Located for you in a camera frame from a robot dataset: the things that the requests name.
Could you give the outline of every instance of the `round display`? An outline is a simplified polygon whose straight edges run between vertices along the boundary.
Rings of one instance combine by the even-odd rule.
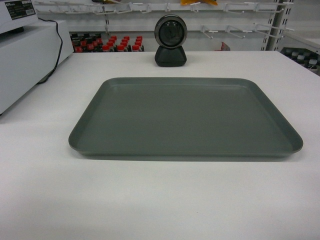
[[[157,43],[167,49],[180,47],[187,38],[187,26],[176,15],[166,15],[155,25],[154,36]]]

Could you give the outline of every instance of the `black cable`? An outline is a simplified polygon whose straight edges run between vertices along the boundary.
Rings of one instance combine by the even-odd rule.
[[[53,23],[55,23],[55,30],[56,30],[56,33],[58,34],[59,38],[60,38],[61,44],[60,44],[60,49],[59,49],[59,53],[58,53],[58,58],[56,60],[56,63],[55,63],[55,66],[54,66],[53,70],[46,76],[45,80],[43,80],[41,82],[38,82],[37,85],[44,84],[51,77],[51,75],[55,72],[55,70],[57,69],[58,64],[59,64],[59,60],[60,60],[61,51],[62,51],[62,46],[64,44],[64,41],[62,40],[62,38],[61,38],[61,36],[59,34],[58,22],[56,22],[54,20],[44,20],[44,19],[42,19],[40,17],[38,17],[38,19],[40,19],[41,21],[44,21],[44,22],[53,22]]]

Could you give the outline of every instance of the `white machine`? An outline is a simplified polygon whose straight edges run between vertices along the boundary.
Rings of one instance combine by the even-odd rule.
[[[57,24],[61,63],[74,49],[67,23]],[[0,115],[54,69],[60,47],[55,22],[37,20],[23,32],[0,34]]]
[[[31,0],[0,0],[0,34],[37,21]]]

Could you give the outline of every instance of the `tray rim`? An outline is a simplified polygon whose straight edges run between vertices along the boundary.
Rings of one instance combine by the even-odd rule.
[[[176,81],[182,81],[179,83],[172,83],[173,79]],[[207,81],[215,81],[215,82],[224,82],[224,84],[200,84],[199,82],[207,82]],[[96,102],[97,98],[102,97],[101,94],[104,93],[105,88],[111,88],[117,85],[139,85],[139,86],[238,86],[242,88],[252,88],[255,92],[250,89],[250,93],[254,94],[256,99],[261,103],[261,105],[265,108],[265,110],[270,113],[270,110],[272,111],[273,115],[276,115],[277,120],[275,120],[275,123],[277,125],[278,121],[282,121],[283,124],[285,124],[286,129],[289,131],[283,132],[287,140],[292,144],[292,151],[272,151],[272,152],[233,152],[233,153],[226,153],[226,152],[202,152],[201,154],[190,154],[191,152],[187,152],[188,154],[183,154],[182,151],[172,151],[172,152],[164,152],[164,151],[152,151],[150,153],[141,152],[141,151],[130,151],[130,153],[121,153],[121,152],[115,152],[115,151],[96,151],[96,150],[89,150],[89,149],[83,149],[75,146],[74,139],[75,134],[79,135],[79,132],[77,133],[77,130],[79,128],[79,125],[81,121],[84,121],[84,119],[87,118],[88,112],[91,110],[91,105]],[[293,145],[292,141],[290,140],[288,134],[290,134],[293,138],[296,139],[295,143],[296,146]],[[291,154],[299,152],[303,145],[303,139],[298,134],[298,132],[293,128],[293,126],[289,123],[289,121],[285,118],[285,116],[278,110],[278,108],[272,103],[272,101],[266,96],[266,94],[259,88],[259,86],[248,79],[244,78],[235,78],[235,77],[114,77],[107,79],[102,83],[102,85],[99,87],[98,91],[93,96],[92,100],[89,102],[88,106],[84,110],[83,114],[77,121],[76,125],[72,129],[69,138],[68,138],[69,146],[74,149],[75,151],[79,152],[82,155],[85,156],[127,156],[127,157],[138,157],[138,156],[145,156],[145,157],[151,157],[151,156],[185,156],[185,157],[285,157],[289,156]]]

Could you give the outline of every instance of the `black stand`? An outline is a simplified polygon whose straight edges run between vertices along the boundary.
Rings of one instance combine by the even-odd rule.
[[[159,46],[154,60],[160,67],[180,67],[186,63],[187,57],[182,46],[174,49]]]

